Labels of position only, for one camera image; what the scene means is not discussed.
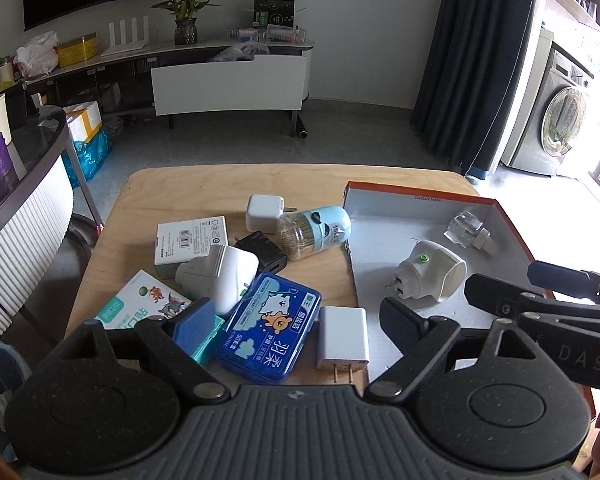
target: washing machine door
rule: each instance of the washing machine door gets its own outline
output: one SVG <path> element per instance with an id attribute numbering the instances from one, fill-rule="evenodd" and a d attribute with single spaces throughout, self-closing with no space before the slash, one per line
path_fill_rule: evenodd
<path id="1" fill-rule="evenodd" d="M 585 96 L 573 86 L 559 89 L 542 117 L 540 144 L 547 155 L 564 157 L 582 129 L 587 103 Z"/>

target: metal rivet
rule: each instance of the metal rivet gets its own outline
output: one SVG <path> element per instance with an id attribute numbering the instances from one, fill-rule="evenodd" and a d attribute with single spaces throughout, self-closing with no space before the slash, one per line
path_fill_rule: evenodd
<path id="1" fill-rule="evenodd" d="M 391 397 L 400 395 L 402 388 L 391 381 L 376 381 L 375 383 L 371 383 L 369 391 L 377 397 L 390 399 Z"/>
<path id="2" fill-rule="evenodd" d="M 218 399 L 224 392 L 224 386 L 218 383 L 200 383 L 193 388 L 193 394 L 200 399 Z"/>

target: white power adapter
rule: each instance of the white power adapter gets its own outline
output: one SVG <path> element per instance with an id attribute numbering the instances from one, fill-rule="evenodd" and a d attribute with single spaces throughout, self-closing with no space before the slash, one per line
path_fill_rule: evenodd
<path id="1" fill-rule="evenodd" d="M 245 221 L 247 231 L 276 234 L 278 218 L 285 209 L 285 200 L 277 195 L 251 195 L 247 204 Z"/>
<path id="2" fill-rule="evenodd" d="M 338 382 L 338 371 L 347 371 L 349 383 L 352 383 L 353 372 L 363 370 L 368 362 L 365 309 L 348 306 L 321 307 L 317 368 L 332 368 L 334 383 Z"/>

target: white product box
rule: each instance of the white product box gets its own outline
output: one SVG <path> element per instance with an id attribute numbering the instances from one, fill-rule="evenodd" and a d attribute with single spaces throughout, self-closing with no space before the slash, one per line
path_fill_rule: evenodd
<path id="1" fill-rule="evenodd" d="M 74 140 L 87 142 L 98 133 L 102 126 L 100 108 L 96 101 L 63 108 L 71 137 Z"/>
<path id="2" fill-rule="evenodd" d="M 176 316 L 191 304 L 187 298 L 139 270 L 96 316 L 104 328 L 133 328 L 149 316 Z"/>
<path id="3" fill-rule="evenodd" d="M 531 285 L 526 268 L 535 261 L 529 248 L 497 200 L 429 189 L 349 182 L 344 209 L 351 218 L 347 249 L 351 261 L 358 306 L 366 310 L 369 338 L 369 380 L 379 377 L 402 353 L 384 333 L 379 307 L 394 270 L 411 254 L 419 240 L 431 240 L 460 256 L 467 265 L 467 277 L 478 272 L 539 294 L 549 294 Z M 464 248 L 444 233 L 451 219 L 467 209 L 480 220 L 500 246 L 495 256 L 475 247 Z M 467 328 L 488 328 L 494 316 L 472 307 L 464 297 L 464 284 L 448 300 L 437 303 L 431 296 L 401 300 L 422 317 L 445 316 Z"/>
<path id="4" fill-rule="evenodd" d="M 158 276 L 175 278 L 180 264 L 207 256 L 211 245 L 228 245 L 224 216 L 158 224 L 154 260 Z"/>

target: dark curtain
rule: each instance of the dark curtain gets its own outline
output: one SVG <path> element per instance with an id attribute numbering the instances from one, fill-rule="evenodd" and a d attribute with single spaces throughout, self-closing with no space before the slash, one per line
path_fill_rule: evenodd
<path id="1" fill-rule="evenodd" d="M 528 42 L 534 0 L 442 0 L 411 125 L 467 174 L 490 166 Z"/>

